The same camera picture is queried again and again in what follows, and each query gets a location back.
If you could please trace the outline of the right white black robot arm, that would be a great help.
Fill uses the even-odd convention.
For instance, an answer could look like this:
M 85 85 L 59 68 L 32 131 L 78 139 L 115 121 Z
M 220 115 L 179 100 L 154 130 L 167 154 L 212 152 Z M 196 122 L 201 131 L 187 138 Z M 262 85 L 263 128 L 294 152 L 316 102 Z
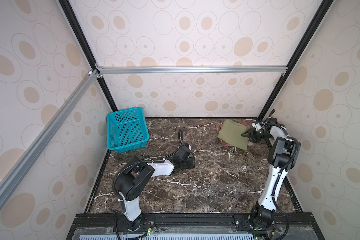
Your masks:
M 251 143 L 265 144 L 270 150 L 267 161 L 269 174 L 261 197 L 252 208 L 249 222 L 256 231 L 271 227 L 277 212 L 282 213 L 277 199 L 282 183 L 288 172 L 295 166 L 301 143 L 287 132 L 285 125 L 278 123 L 273 117 L 273 109 L 268 118 L 253 123 L 242 137 Z

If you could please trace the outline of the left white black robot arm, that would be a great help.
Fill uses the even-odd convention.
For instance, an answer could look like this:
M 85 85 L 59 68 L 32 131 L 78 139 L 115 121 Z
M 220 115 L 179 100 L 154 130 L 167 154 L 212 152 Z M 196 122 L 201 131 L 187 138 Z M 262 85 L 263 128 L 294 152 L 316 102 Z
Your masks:
M 177 149 L 162 160 L 148 160 L 134 156 L 114 176 L 112 190 L 119 198 L 125 219 L 137 221 L 141 214 L 139 197 L 151 178 L 171 176 L 186 169 L 195 168 L 195 154 L 191 146 L 184 143 L 184 132 L 178 131 Z

